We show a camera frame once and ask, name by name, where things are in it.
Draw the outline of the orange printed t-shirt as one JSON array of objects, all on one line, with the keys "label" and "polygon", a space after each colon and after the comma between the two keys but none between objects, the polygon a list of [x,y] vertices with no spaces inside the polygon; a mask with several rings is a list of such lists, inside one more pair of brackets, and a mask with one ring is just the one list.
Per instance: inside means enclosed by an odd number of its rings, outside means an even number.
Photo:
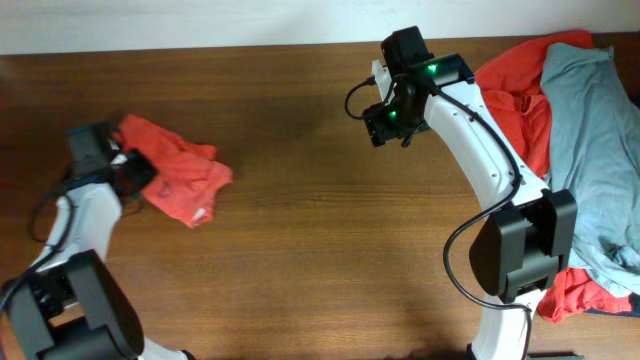
[{"label": "orange printed t-shirt", "polygon": [[141,152],[157,170],[142,189],[148,202],[190,228],[214,218],[216,194],[233,181],[214,146],[188,142],[136,115],[125,116],[119,129],[125,148]]}]

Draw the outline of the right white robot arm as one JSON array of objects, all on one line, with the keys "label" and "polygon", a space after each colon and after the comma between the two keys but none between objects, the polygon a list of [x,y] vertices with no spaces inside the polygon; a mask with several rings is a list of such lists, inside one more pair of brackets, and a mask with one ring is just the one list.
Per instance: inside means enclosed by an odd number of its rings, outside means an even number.
[{"label": "right white robot arm", "polygon": [[376,146],[434,131],[453,154],[481,207],[443,249],[454,287],[482,308],[472,359],[526,359],[533,314],[568,266],[577,203],[552,191],[518,155],[490,114],[458,54],[402,68],[372,63],[381,101],[363,113]]}]

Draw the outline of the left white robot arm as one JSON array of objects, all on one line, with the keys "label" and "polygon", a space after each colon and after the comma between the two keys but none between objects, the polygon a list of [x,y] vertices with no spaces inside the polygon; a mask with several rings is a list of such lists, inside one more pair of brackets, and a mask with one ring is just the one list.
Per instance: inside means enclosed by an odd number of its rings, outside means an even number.
[{"label": "left white robot arm", "polygon": [[139,317],[105,264],[120,195],[151,182],[156,170],[138,150],[100,159],[95,171],[52,191],[57,215],[41,254],[7,289],[7,314],[25,358],[182,359],[144,335]]}]

